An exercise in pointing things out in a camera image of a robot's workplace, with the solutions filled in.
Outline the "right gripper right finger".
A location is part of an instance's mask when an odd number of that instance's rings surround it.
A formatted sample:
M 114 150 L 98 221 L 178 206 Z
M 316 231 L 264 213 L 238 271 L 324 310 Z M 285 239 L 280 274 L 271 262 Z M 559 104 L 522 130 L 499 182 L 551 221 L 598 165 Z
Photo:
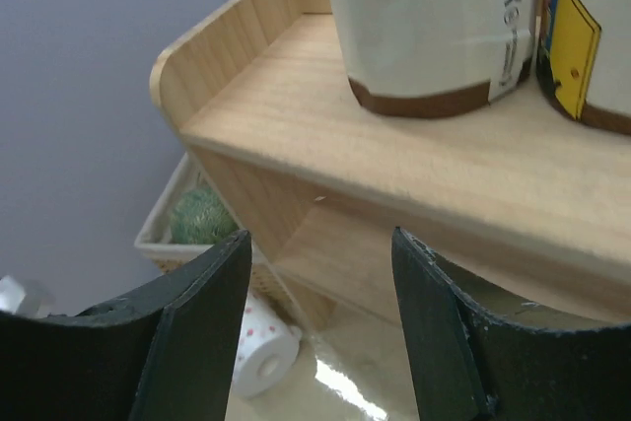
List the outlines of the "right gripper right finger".
M 629 324 L 529 303 L 401 228 L 391 266 L 420 419 L 629 419 Z

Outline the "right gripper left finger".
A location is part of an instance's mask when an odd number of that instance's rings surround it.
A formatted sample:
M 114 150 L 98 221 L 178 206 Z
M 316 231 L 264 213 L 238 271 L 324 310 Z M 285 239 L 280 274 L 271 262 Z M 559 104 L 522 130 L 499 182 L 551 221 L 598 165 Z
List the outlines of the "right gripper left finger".
M 76 316 L 1 315 L 5 420 L 221 420 L 252 265 L 237 231 Z

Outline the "dotted paper roll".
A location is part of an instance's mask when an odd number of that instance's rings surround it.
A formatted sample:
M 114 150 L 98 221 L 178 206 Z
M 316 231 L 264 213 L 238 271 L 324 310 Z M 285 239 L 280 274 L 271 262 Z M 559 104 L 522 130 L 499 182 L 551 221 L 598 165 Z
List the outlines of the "dotted paper roll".
M 284 322 L 256 293 L 245 301 L 232 390 L 251 398 L 276 386 L 297 360 L 302 330 Z

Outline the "paper roll cartoon label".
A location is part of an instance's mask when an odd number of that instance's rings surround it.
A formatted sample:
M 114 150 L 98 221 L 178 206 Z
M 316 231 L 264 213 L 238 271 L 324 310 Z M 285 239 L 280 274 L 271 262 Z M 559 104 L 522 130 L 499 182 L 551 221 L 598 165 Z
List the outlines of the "paper roll cartoon label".
M 542 0 L 536 78 L 587 126 L 630 132 L 630 0 Z

